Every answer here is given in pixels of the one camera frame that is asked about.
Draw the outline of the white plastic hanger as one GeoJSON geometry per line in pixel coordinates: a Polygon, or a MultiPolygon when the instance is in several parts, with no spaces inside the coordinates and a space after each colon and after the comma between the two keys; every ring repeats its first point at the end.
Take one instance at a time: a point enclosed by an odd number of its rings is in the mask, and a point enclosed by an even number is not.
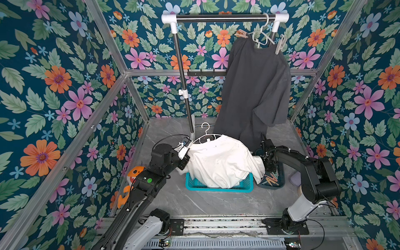
{"type": "Polygon", "coordinates": [[[200,127],[206,128],[205,130],[205,134],[201,135],[199,138],[195,139],[194,141],[192,141],[192,144],[203,144],[206,142],[210,142],[210,141],[214,141],[218,138],[220,138],[222,135],[221,134],[215,134],[215,133],[209,133],[210,129],[211,129],[211,125],[207,122],[204,122],[200,125],[200,127]]]}
{"type": "Polygon", "coordinates": [[[275,41],[264,32],[264,28],[268,26],[271,19],[275,19],[275,14],[264,14],[266,17],[266,22],[263,26],[261,26],[258,30],[250,32],[246,35],[247,38],[251,38],[255,43],[255,47],[257,49],[260,48],[261,45],[275,45],[275,41]]]}

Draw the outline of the white garment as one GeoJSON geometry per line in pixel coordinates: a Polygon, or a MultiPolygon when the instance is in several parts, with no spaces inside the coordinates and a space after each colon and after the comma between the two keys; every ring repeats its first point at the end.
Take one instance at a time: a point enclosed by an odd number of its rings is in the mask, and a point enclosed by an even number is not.
{"type": "Polygon", "coordinates": [[[207,186],[231,188],[248,174],[260,183],[265,168],[261,157],[254,156],[241,142],[226,135],[203,144],[191,144],[190,160],[180,175],[189,173],[207,186]]]}

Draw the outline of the dark grey t-shirt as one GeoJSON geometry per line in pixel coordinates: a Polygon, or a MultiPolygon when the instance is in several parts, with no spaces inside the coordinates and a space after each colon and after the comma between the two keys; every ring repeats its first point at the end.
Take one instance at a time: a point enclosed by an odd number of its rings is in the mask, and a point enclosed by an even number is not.
{"type": "Polygon", "coordinates": [[[260,147],[260,135],[269,127],[287,120],[291,73],[276,48],[258,49],[251,38],[238,38],[229,54],[214,133],[237,139],[250,151],[260,147]]]}

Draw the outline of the white clothespin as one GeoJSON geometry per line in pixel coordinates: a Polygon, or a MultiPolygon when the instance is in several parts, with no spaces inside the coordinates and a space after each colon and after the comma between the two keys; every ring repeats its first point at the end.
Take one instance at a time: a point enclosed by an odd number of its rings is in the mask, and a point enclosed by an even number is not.
{"type": "Polygon", "coordinates": [[[278,55],[285,47],[287,42],[287,37],[284,34],[280,35],[280,39],[276,44],[275,54],[278,55]]]}

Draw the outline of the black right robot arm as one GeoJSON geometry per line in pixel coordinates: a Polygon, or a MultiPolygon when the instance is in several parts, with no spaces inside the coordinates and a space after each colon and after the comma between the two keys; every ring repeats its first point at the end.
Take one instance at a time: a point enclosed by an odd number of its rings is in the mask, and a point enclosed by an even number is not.
{"type": "Polygon", "coordinates": [[[286,146],[275,146],[264,133],[260,138],[265,174],[259,186],[276,182],[275,173],[281,165],[287,165],[300,173],[302,194],[283,211],[280,220],[283,231],[295,231],[305,224],[307,217],[318,206],[328,204],[340,195],[339,181],[329,160],[308,157],[286,146]]]}

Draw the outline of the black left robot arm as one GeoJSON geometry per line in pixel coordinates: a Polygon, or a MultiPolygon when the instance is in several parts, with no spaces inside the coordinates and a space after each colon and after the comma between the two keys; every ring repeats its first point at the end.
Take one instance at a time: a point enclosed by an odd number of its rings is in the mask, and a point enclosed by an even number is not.
{"type": "Polygon", "coordinates": [[[135,226],[166,184],[171,172],[176,168],[183,170],[188,164],[189,144],[190,140],[179,151],[165,143],[154,145],[149,166],[128,187],[130,193],[125,205],[92,249],[140,250],[159,234],[171,235],[170,214],[161,209],[153,210],[139,228],[135,226]]]}

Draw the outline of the dark teal clothespin tray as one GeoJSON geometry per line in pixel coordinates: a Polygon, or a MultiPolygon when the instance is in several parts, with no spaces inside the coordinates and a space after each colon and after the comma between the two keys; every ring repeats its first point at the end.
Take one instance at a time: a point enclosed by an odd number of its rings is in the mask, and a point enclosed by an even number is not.
{"type": "MultiPolygon", "coordinates": [[[[261,158],[263,156],[266,156],[264,150],[262,150],[261,148],[257,149],[255,151],[255,153],[253,153],[253,155],[260,156],[261,158]]],[[[277,162],[276,160],[274,160],[274,161],[278,164],[277,172],[269,173],[269,174],[264,173],[262,175],[260,183],[257,184],[258,187],[264,188],[264,189],[270,189],[270,190],[277,190],[277,189],[284,187],[285,175],[284,175],[283,164],[277,162]]]]}

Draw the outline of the lavender cloth item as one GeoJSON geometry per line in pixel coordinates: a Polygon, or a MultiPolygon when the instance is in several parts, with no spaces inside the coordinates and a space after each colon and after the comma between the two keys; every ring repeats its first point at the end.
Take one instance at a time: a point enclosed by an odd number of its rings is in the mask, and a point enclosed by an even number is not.
{"type": "Polygon", "coordinates": [[[301,181],[301,173],[300,173],[299,171],[293,173],[293,174],[290,176],[290,182],[291,182],[294,186],[296,186],[296,187],[301,186],[301,184],[302,184],[302,181],[301,181]]]}

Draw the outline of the teal laundry basket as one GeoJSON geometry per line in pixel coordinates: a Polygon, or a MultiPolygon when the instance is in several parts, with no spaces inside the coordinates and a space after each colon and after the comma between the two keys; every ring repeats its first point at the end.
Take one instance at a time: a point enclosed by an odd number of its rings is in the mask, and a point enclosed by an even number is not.
{"type": "Polygon", "coordinates": [[[185,187],[190,191],[199,192],[250,193],[254,188],[253,181],[253,175],[248,174],[237,185],[231,188],[221,188],[220,186],[207,186],[197,178],[192,179],[189,173],[185,174],[185,187]]]}

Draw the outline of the orange shark plush toy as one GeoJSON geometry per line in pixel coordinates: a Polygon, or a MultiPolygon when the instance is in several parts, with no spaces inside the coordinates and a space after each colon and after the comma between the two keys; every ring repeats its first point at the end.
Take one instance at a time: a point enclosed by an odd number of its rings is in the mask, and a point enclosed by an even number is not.
{"type": "Polygon", "coordinates": [[[120,209],[123,205],[126,204],[130,195],[130,191],[133,189],[133,183],[135,182],[137,176],[144,171],[144,169],[144,166],[136,166],[128,172],[126,176],[127,185],[124,187],[122,194],[119,194],[119,192],[115,192],[115,194],[111,198],[111,209],[114,208],[115,205],[117,206],[117,209],[120,209]]]}

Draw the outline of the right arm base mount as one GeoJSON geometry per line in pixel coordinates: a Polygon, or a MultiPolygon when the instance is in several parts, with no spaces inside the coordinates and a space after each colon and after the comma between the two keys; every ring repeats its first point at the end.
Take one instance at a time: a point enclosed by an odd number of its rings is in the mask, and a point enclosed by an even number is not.
{"type": "Polygon", "coordinates": [[[295,222],[289,217],[283,218],[265,218],[261,221],[267,229],[269,235],[309,235],[306,221],[295,222]]]}

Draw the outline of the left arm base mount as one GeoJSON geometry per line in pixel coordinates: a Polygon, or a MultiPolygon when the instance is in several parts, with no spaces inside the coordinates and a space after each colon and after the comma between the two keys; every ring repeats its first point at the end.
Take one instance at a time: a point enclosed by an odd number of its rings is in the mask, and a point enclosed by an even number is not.
{"type": "Polygon", "coordinates": [[[160,236],[182,236],[185,226],[184,219],[160,219],[155,216],[149,217],[141,224],[147,232],[156,232],[160,236]]]}

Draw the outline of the black wall hook rail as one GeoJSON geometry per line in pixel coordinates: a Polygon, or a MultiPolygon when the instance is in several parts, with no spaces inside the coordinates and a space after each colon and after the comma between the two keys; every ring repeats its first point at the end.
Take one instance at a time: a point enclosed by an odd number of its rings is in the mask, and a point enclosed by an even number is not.
{"type": "Polygon", "coordinates": [[[186,71],[186,75],[190,77],[220,77],[226,76],[226,70],[217,70],[217,69],[189,69],[186,71]]]}

